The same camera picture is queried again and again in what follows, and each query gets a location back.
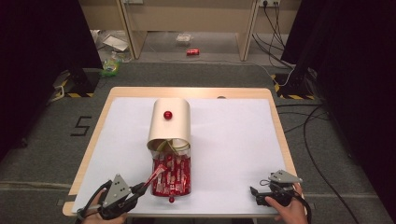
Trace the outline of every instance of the robotic arm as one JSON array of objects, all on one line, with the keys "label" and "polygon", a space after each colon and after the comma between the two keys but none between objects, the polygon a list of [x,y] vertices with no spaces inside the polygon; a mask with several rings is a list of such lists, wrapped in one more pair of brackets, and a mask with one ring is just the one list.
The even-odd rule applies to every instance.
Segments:
[{"label": "robotic arm", "polygon": [[283,170],[272,173],[268,179],[268,181],[265,180],[267,181],[267,184],[265,185],[269,186],[271,192],[259,193],[256,189],[250,187],[250,193],[255,196],[257,205],[271,206],[267,201],[265,201],[265,197],[267,196],[275,199],[283,206],[288,206],[291,202],[291,199],[295,198],[305,207],[308,223],[311,223],[311,208],[305,199],[299,193],[297,193],[293,187],[293,183],[301,183],[303,180]]},{"label": "robotic arm", "polygon": [[[147,183],[140,183],[130,188],[120,175],[116,175],[113,181],[107,181],[92,195],[84,208],[78,209],[78,219],[75,223],[80,224],[87,216],[87,211],[92,209],[95,209],[105,220],[119,217],[136,207],[138,198],[146,193],[148,187]],[[90,207],[93,199],[102,189],[106,190],[101,194],[99,203]]]}]

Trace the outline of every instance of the electrical cord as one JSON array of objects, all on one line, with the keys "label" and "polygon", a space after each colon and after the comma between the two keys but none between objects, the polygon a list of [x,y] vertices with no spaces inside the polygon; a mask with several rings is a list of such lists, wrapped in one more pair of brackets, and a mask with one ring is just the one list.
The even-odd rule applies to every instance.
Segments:
[{"label": "electrical cord", "polygon": [[[258,34],[256,34],[256,36],[257,36],[257,38],[264,44],[264,45],[268,45],[268,46],[271,46],[270,44],[268,44],[267,42],[265,42],[263,39],[261,39],[260,37],[259,37],[259,35]],[[274,49],[279,49],[279,50],[284,50],[284,49],[282,49],[282,48],[278,48],[277,46],[272,46],[272,48],[274,48]]]},{"label": "electrical cord", "polygon": [[303,124],[303,123],[302,123],[302,124],[299,124],[299,125],[297,125],[297,126],[295,126],[295,127],[293,127],[293,128],[290,128],[290,129],[284,131],[283,133],[289,133],[289,132],[291,132],[291,131],[293,131],[293,130],[295,130],[295,129],[300,128],[301,126],[304,126],[304,124]]},{"label": "electrical cord", "polygon": [[344,199],[341,197],[341,195],[337,192],[337,190],[332,186],[332,184],[329,182],[329,180],[324,176],[324,174],[320,171],[320,169],[318,168],[317,163],[315,162],[315,159],[313,158],[312,154],[311,154],[311,150],[308,146],[307,140],[306,140],[306,124],[308,123],[308,121],[310,120],[310,118],[312,117],[312,115],[319,109],[321,108],[321,105],[319,105],[318,107],[316,107],[308,116],[308,118],[305,120],[304,123],[304,144],[305,144],[305,148],[306,151],[308,152],[309,158],[311,159],[312,163],[315,166],[315,169],[318,171],[318,173],[320,174],[320,176],[323,178],[323,180],[326,182],[326,184],[332,189],[332,191],[335,193],[335,195],[338,197],[338,199],[341,201],[341,203],[344,205],[344,207],[347,209],[347,211],[349,212],[349,214],[352,216],[352,218],[354,219],[355,223],[359,224],[358,219],[355,217],[355,215],[353,214],[352,210],[349,208],[349,206],[347,205],[347,203],[344,201]]},{"label": "electrical cord", "polygon": [[319,105],[299,105],[299,104],[296,104],[296,105],[276,105],[276,108],[280,108],[280,107],[285,107],[285,106],[320,106],[321,104],[319,104]]},{"label": "electrical cord", "polygon": [[271,59],[270,59],[270,63],[271,63],[271,65],[272,65],[273,67],[281,68],[281,69],[292,69],[292,67],[291,67],[290,65],[288,65],[288,64],[282,62],[281,60],[279,60],[273,53],[271,53],[271,52],[270,52],[269,50],[267,50],[264,46],[262,46],[262,45],[259,43],[259,41],[256,39],[256,37],[255,37],[254,35],[252,35],[252,37],[253,37],[254,41],[256,42],[256,44],[259,46],[259,48],[260,48],[262,51],[264,51],[265,53],[267,53],[269,57],[272,57],[273,59],[277,60],[279,63],[281,63],[281,64],[283,64],[283,65],[286,66],[286,67],[275,66],[275,65],[272,64]]},{"label": "electrical cord", "polygon": [[320,94],[320,91],[317,88],[317,85],[318,85],[317,72],[314,69],[308,67],[306,74],[308,75],[308,76],[306,76],[307,79],[305,82],[306,89],[309,91],[309,93],[311,95],[315,95],[316,98],[318,98],[320,100],[324,100],[324,98]]},{"label": "electrical cord", "polygon": [[[272,36],[272,38],[271,38],[271,44],[270,44],[270,46],[269,46],[269,48],[268,48],[268,52],[269,53],[271,53],[271,48],[273,47],[273,43],[274,43],[274,38],[275,37],[277,37],[277,41],[283,46],[283,48],[285,48],[285,45],[284,45],[284,43],[283,43],[283,39],[282,39],[282,35],[280,34],[280,29],[279,29],[279,11],[277,10],[277,7],[276,7],[276,25],[275,25],[275,29],[274,29],[274,27],[273,27],[273,30],[274,30],[274,33],[273,33],[273,36]],[[271,57],[270,56],[268,56],[268,61],[270,62],[270,64],[272,65],[272,66],[274,66],[274,67],[277,67],[277,66],[275,66],[273,63],[272,63],[272,61],[271,61]]]},{"label": "electrical cord", "polygon": [[303,206],[306,209],[306,219],[308,221],[308,224],[311,224],[312,223],[311,206],[309,206],[309,203],[298,192],[294,191],[294,193],[297,195],[292,195],[292,197],[297,199],[300,203],[303,204]]},{"label": "electrical cord", "polygon": [[268,13],[267,13],[267,10],[266,10],[267,9],[267,5],[268,5],[268,2],[264,1],[263,2],[264,14],[267,17],[268,21],[270,22],[271,28],[274,31],[275,39],[279,42],[279,44],[281,44],[283,46],[283,48],[285,48],[285,45],[283,44],[282,37],[280,36],[280,33],[279,34],[277,33],[276,28],[274,27],[270,17],[268,16]]},{"label": "electrical cord", "polygon": [[283,48],[285,48],[285,43],[283,43],[282,34],[280,33],[280,25],[279,25],[280,8],[279,8],[279,3],[278,2],[274,2],[274,4],[275,4],[275,14],[276,14],[276,26],[275,26],[275,28],[277,27],[277,32],[279,33],[280,43],[283,46]]},{"label": "electrical cord", "polygon": [[[279,113],[277,113],[277,114],[279,114],[279,115],[281,115],[281,114],[294,114],[294,115],[309,116],[309,114],[299,113],[299,112],[279,112]],[[323,112],[323,113],[321,113],[321,114],[319,114],[319,115],[317,115],[317,116],[311,116],[311,118],[329,120],[329,119],[324,119],[324,118],[321,118],[321,117],[320,117],[320,115],[324,115],[324,114],[327,114],[327,113],[326,113],[326,112]]]}]

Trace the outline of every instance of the wooden table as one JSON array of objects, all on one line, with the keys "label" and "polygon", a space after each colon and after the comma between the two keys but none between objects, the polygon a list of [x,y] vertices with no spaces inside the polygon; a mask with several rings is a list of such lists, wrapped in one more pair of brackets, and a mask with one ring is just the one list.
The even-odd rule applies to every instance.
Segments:
[{"label": "wooden table", "polygon": [[[176,87],[116,87],[113,88],[107,97],[105,106],[102,110],[102,114],[97,122],[95,130],[93,131],[91,141],[87,147],[84,158],[78,169],[75,181],[72,188],[69,191],[68,197],[73,198],[78,194],[81,186],[83,177],[86,173],[92,153],[95,149],[96,142],[99,134],[104,126],[107,113],[111,106],[112,101],[116,97],[182,97],[182,98],[205,98],[205,99],[216,99],[219,97],[225,98],[246,98],[246,99],[267,99],[271,107],[272,119],[276,129],[276,137],[280,145],[281,153],[286,165],[286,170],[297,175],[294,164],[290,155],[289,147],[286,142],[285,135],[279,120],[279,116],[276,111],[273,96],[267,89],[254,89],[254,88],[176,88]],[[66,202],[64,204],[63,212],[66,216],[75,216],[72,213],[72,202]]]}]

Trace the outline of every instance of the floor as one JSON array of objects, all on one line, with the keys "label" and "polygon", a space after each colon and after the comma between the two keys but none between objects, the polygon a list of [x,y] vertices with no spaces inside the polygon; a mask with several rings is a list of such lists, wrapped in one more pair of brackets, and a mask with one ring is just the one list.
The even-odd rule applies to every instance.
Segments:
[{"label": "floor", "polygon": [[[111,34],[111,32],[104,33],[104,36],[101,36],[99,39]],[[187,34],[191,35],[191,42],[188,46],[180,46],[180,43],[176,41],[177,36],[179,34]],[[264,40],[266,43],[271,43],[272,35],[259,35],[259,38]],[[287,36],[282,35],[284,43],[286,43]],[[269,49],[267,45],[262,43],[266,49]],[[97,47],[99,48],[98,52],[102,59],[102,61],[108,60],[112,58],[112,47],[103,45],[100,41],[97,43]],[[281,44],[278,42],[274,42],[271,47],[271,52],[275,55],[275,57],[279,58],[281,55],[281,51],[274,48],[281,48]],[[199,49],[200,54],[198,56],[187,56],[186,49]],[[115,57],[122,56],[124,60],[128,61],[127,54],[116,54]],[[285,73],[288,73],[291,69],[286,67],[288,64],[281,64],[277,62],[275,59],[271,59],[267,53],[264,53],[260,46],[252,40],[249,49],[249,55],[245,62],[241,62],[239,58],[238,48],[236,46],[236,40],[234,34],[218,34],[218,33],[181,33],[181,32],[150,32],[148,33],[147,40],[145,42],[145,46],[143,48],[142,54],[138,60],[130,61],[132,65],[134,63],[213,63],[213,64],[232,64],[232,65],[254,65],[262,68],[266,71],[270,67],[281,67],[284,68]],[[67,109],[62,104],[67,105],[67,102],[60,102],[59,104],[52,107],[51,110],[47,111],[46,116],[43,118],[53,119],[58,118],[59,116],[70,116],[72,113],[67,113]],[[93,105],[89,105],[89,102],[82,103],[74,101],[73,104],[77,105],[80,109],[79,113],[88,113],[90,114],[90,110]],[[97,111],[100,111],[100,105],[98,104]],[[313,223],[353,223],[353,219],[350,217],[346,208],[340,203],[338,198],[332,192],[332,190],[328,187],[328,185],[323,181],[320,174],[314,168],[313,162],[307,156],[305,147],[304,147],[304,139],[303,134],[300,132],[301,123],[304,123],[306,114],[309,114],[312,110],[311,107],[282,107],[278,109],[278,113],[282,122],[283,129],[285,131],[286,138],[288,140],[290,153],[293,159],[295,160],[294,165],[298,174],[304,174],[304,195],[311,207],[313,208],[314,222]],[[389,219],[384,207],[379,201],[378,197],[375,195],[373,189],[371,188],[370,183],[362,172],[361,168],[356,165],[348,156],[347,152],[343,150],[342,143],[340,143],[336,131],[332,127],[331,123],[326,120],[326,112],[321,111],[322,116],[320,119],[315,119],[310,122],[310,126],[308,127],[308,142],[310,146],[314,146],[312,148],[312,153],[317,160],[317,163],[322,168],[323,172],[326,174],[326,177],[331,180],[332,184],[338,189],[341,193],[341,196],[346,200],[346,203],[350,205],[351,209],[355,212],[355,215],[358,217],[360,223],[386,223],[390,224],[392,221]],[[73,126],[74,124],[70,124],[66,122],[64,124],[65,127]],[[60,146],[60,152],[67,158],[70,158],[68,152],[62,150],[62,147],[76,147],[81,145],[88,145],[89,139],[79,139],[76,142],[65,142],[64,137],[60,135],[61,132],[59,129],[55,128],[55,126],[45,129],[39,129],[38,131],[44,132],[52,135],[57,141],[57,144]],[[36,149],[41,152],[46,148],[51,148],[50,143],[48,143],[48,139],[41,137],[36,139],[35,142]],[[65,220],[64,217],[61,216],[61,209],[63,206],[62,199],[64,195],[67,194],[69,185],[67,186],[55,186],[58,189],[47,189],[43,191],[46,194],[45,199],[43,199],[43,192],[39,192],[38,189],[32,189],[31,186],[23,187],[25,189],[15,190],[13,182],[7,182],[7,176],[2,176],[2,174],[12,173],[16,177],[25,176],[25,173],[18,173],[15,170],[12,170],[14,167],[19,167],[21,164],[29,163],[32,165],[32,169],[36,169],[37,166],[43,166],[42,169],[46,169],[46,165],[58,165],[56,162],[60,164],[65,161],[56,161],[55,158],[47,154],[42,154],[40,157],[46,159],[47,164],[42,164],[42,162],[32,161],[27,156],[23,157],[23,160],[20,161],[18,158],[18,154],[22,151],[15,151],[15,157],[8,160],[7,164],[1,164],[1,167],[8,168],[9,171],[0,169],[0,194],[4,195],[2,200],[0,200],[0,206],[4,206],[0,209],[0,214],[9,215],[15,214],[15,207],[23,208],[26,206],[24,204],[19,204],[19,202],[25,202],[26,204],[31,204],[30,214],[34,211],[42,216],[42,218],[46,220],[54,220],[54,215],[58,214],[59,221],[53,221],[54,223],[64,223],[62,220]],[[39,175],[39,179],[46,179],[45,175]],[[73,179],[73,176],[64,176],[62,172],[52,174],[56,176],[57,179]],[[49,206],[49,203],[55,203],[56,206]],[[49,210],[44,212],[39,210],[37,207],[48,207]],[[258,220],[259,223],[274,223],[272,220]],[[24,220],[24,222],[18,223],[30,223],[29,220]],[[166,224],[166,223],[224,223],[229,224],[230,220],[223,219],[179,219],[175,222],[174,219],[159,219],[156,220],[156,224]]]},{"label": "floor", "polygon": [[[177,41],[179,35],[190,35],[188,45],[186,42]],[[275,40],[272,47],[272,35],[260,34],[256,39],[272,54],[280,58],[282,46]],[[283,43],[286,43],[287,36],[282,35]],[[198,49],[200,54],[197,56],[187,56],[187,49]],[[102,61],[111,58],[113,48],[105,46],[99,49]],[[223,63],[223,64],[257,64],[284,66],[275,59],[269,58],[268,54],[263,53],[259,45],[252,39],[248,57],[245,62],[241,62],[238,47],[236,45],[235,34],[231,33],[194,33],[194,32],[149,32],[143,47],[142,53],[136,63]]]}]

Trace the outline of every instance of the black cable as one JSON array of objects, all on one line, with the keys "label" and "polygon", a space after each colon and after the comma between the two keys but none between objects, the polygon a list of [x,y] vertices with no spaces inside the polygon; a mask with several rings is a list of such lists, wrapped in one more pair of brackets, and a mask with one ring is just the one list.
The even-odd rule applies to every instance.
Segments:
[{"label": "black cable", "polygon": [[300,195],[298,194],[298,196],[293,196],[295,199],[297,199],[300,203],[303,204],[303,206],[306,208],[306,219],[308,221],[308,224],[312,223],[312,211],[311,211],[311,206],[309,206],[309,203]]},{"label": "black cable", "polygon": [[85,216],[84,218],[90,217],[92,215],[98,214],[99,212],[90,213],[89,215]]},{"label": "black cable", "polygon": [[288,129],[288,130],[286,130],[286,131],[283,131],[283,133],[289,133],[289,132],[291,132],[291,131],[293,131],[293,130],[295,130],[295,129],[298,129],[298,128],[300,128],[301,126],[303,126],[304,124],[302,123],[302,124],[299,124],[299,125],[297,125],[297,126],[295,126],[295,127],[293,127],[293,128],[290,128],[290,129]]},{"label": "black cable", "polygon": [[274,43],[274,37],[275,37],[275,33],[273,33],[273,37],[271,38],[270,47],[268,48],[268,52],[269,52],[269,54],[268,54],[268,61],[270,62],[270,64],[271,64],[273,67],[275,67],[275,68],[282,68],[282,67],[278,67],[278,66],[274,65],[274,64],[272,63],[272,61],[271,61],[270,56],[269,56],[270,54],[274,55],[273,53],[271,53],[271,48],[273,47],[273,43]]},{"label": "black cable", "polygon": [[256,44],[259,46],[259,48],[264,51],[265,53],[267,53],[269,56],[271,56],[272,58],[274,58],[275,60],[277,60],[279,63],[282,63],[283,65],[287,66],[287,68],[292,68],[290,65],[282,62],[281,60],[279,60],[274,54],[272,54],[271,52],[269,52],[265,47],[263,47],[259,41],[256,39],[256,37],[254,35],[252,35],[254,41],[256,42]]},{"label": "black cable", "polygon": [[[265,42],[264,40],[262,40],[262,39],[259,37],[258,34],[256,34],[256,36],[257,36],[257,38],[258,38],[264,45],[270,46],[270,44],[268,44],[267,42]],[[279,50],[282,50],[282,51],[283,51],[282,48],[278,48],[277,46],[273,46],[273,48],[274,48],[274,49],[279,49]]]},{"label": "black cable", "polygon": [[355,217],[355,215],[353,214],[352,210],[349,208],[349,206],[347,205],[347,203],[344,201],[344,199],[341,197],[341,195],[337,192],[337,190],[332,186],[332,184],[329,182],[329,180],[327,180],[327,178],[324,176],[324,174],[320,171],[320,169],[318,168],[317,163],[315,162],[312,154],[311,154],[311,150],[308,146],[307,140],[306,140],[306,124],[308,123],[308,121],[310,120],[310,117],[321,107],[321,105],[319,105],[317,108],[315,108],[309,115],[309,117],[305,120],[304,123],[304,143],[305,143],[305,148],[306,151],[308,152],[309,158],[311,159],[312,163],[314,164],[315,168],[317,169],[318,173],[320,174],[320,176],[323,178],[323,180],[326,182],[326,184],[332,189],[332,191],[335,193],[335,195],[337,195],[338,199],[341,201],[341,203],[343,203],[343,205],[346,207],[347,211],[349,212],[349,214],[353,217],[353,219],[355,220],[355,222],[357,224],[359,224],[358,219]]},{"label": "black cable", "polygon": [[[277,114],[279,114],[279,115],[281,115],[281,114],[294,114],[294,115],[304,115],[304,116],[309,116],[309,114],[305,114],[305,113],[300,113],[300,112],[290,112],[290,111],[286,111],[286,112],[279,112],[279,113],[277,113]],[[324,115],[324,114],[327,114],[326,112],[324,112],[324,113],[321,113],[321,114],[319,114],[319,115],[317,115],[317,116],[311,116],[312,118],[314,118],[314,119],[323,119],[323,120],[329,120],[329,119],[324,119],[324,118],[321,118],[320,117],[320,115]]]},{"label": "black cable", "polygon": [[[285,106],[300,106],[299,104],[295,105],[276,105],[276,108],[285,107]],[[321,105],[302,105],[302,106],[321,106]]]},{"label": "black cable", "polygon": [[272,24],[272,21],[270,20],[270,17],[267,14],[266,8],[267,8],[267,6],[264,6],[264,14],[267,17],[268,21],[270,22],[270,25],[274,31],[274,36],[276,37],[276,40],[283,46],[282,42],[280,41],[280,37],[277,35],[276,28],[274,28],[274,25]]},{"label": "black cable", "polygon": [[279,25],[280,8],[279,8],[279,3],[275,2],[274,4],[275,4],[275,14],[276,14],[276,26],[275,26],[275,28],[277,27],[277,32],[279,33],[281,45],[283,46],[283,48],[285,48],[285,43],[283,43],[282,34],[280,33],[280,25]]}]

